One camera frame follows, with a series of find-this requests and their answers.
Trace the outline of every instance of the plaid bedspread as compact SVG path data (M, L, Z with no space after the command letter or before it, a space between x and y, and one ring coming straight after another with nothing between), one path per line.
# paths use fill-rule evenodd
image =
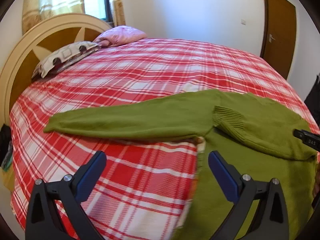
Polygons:
M176 39L143 39L101 49L54 78L34 82L12 108L16 175L12 207L20 225L25 227L37 178L50 182L74 174L101 150L107 166L82 203L98 231L106 239L169 239L196 169L196 147L191 142L137 143L44 134L43 128L58 112L213 88L274 99L319 133L293 88L253 54ZM57 205L68 233L77 237L61 203Z

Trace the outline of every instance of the wooden headboard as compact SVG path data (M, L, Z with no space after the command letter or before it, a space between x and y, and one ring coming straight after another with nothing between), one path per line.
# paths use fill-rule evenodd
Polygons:
M53 51L77 41L93 41L111 29L106 22L86 14L62 14L30 29L9 55L0 74L0 126L10 125L9 112L31 84L36 65Z

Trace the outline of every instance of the pillow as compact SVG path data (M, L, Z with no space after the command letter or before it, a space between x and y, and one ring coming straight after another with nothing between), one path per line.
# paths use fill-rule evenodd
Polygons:
M40 61L33 71L32 78L37 74L44 78L49 71L53 74L60 73L100 48L101 45L90 41L80 41L66 45Z
M121 25L101 33L93 42L103 47L116 47L146 38L147 35L138 29Z

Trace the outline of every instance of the yellow curtain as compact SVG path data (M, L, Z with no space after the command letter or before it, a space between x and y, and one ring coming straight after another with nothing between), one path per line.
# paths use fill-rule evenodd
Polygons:
M39 22L63 13L85 13L84 0L24 0L22 31L26 33Z
M125 25L122 0L109 0L115 26Z

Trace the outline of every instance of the wooden door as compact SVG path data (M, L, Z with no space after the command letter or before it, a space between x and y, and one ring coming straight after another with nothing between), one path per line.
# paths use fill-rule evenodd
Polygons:
M296 8L287 0L265 0L265 31L261 57L285 79L296 43Z

